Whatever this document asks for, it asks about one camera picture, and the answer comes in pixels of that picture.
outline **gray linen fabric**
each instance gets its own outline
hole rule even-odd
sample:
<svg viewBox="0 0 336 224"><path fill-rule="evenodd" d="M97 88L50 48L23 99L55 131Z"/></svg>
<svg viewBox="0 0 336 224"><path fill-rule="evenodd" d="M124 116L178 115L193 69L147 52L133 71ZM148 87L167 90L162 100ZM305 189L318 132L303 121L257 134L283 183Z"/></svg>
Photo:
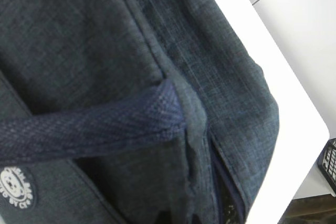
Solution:
<svg viewBox="0 0 336 224"><path fill-rule="evenodd" d="M7 224L151 224L162 212L219 223L210 141L249 212L278 111L214 0L0 0L0 70L2 120L116 102L170 79L186 122L168 142L24 165L37 201L21 210L0 196Z"/></svg>

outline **zipper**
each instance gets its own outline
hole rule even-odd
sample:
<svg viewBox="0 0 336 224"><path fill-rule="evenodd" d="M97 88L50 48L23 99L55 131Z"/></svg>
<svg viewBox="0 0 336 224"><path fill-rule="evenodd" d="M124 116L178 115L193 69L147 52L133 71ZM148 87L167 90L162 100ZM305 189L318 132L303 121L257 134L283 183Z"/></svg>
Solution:
<svg viewBox="0 0 336 224"><path fill-rule="evenodd" d="M223 211L223 200L221 196L221 191L219 188L219 181L223 182L229 195L232 199L232 202L236 208L238 219L240 224L244 224L244 213L245 206L243 199L241 198L236 185L234 184L230 173L228 172L222 158L220 157L214 143L212 137L208 137L209 139L209 149L212 163L212 170L214 175L214 183L215 183L215 191L218 199L218 207L219 207L219 224L223 224L224 211Z"/></svg>

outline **white table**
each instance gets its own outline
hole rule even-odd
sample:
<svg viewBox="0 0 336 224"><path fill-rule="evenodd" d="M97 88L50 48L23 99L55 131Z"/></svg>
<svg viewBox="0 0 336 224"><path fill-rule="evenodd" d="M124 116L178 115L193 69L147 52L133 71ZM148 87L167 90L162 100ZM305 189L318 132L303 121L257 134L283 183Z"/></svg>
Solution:
<svg viewBox="0 0 336 224"><path fill-rule="evenodd" d="M329 131L249 0L215 0L279 105L280 131L247 224L276 224L329 138Z"/></svg>

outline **dark gray bag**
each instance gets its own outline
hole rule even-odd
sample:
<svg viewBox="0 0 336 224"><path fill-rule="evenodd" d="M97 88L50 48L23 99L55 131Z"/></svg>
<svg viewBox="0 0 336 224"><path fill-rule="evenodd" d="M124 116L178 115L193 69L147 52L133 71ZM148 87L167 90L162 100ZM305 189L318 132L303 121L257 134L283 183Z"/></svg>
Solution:
<svg viewBox="0 0 336 224"><path fill-rule="evenodd" d="M244 222L278 110L214 0L0 0L0 34L7 224Z"/></svg>

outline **round logo patch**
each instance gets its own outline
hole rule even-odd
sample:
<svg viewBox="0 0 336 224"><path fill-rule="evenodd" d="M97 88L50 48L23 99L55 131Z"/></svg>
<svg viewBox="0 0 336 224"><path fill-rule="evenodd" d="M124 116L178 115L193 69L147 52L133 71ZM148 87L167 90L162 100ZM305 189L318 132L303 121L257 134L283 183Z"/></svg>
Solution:
<svg viewBox="0 0 336 224"><path fill-rule="evenodd" d="M14 207L28 209L34 205L32 185L16 166L4 167L0 172L0 194Z"/></svg>

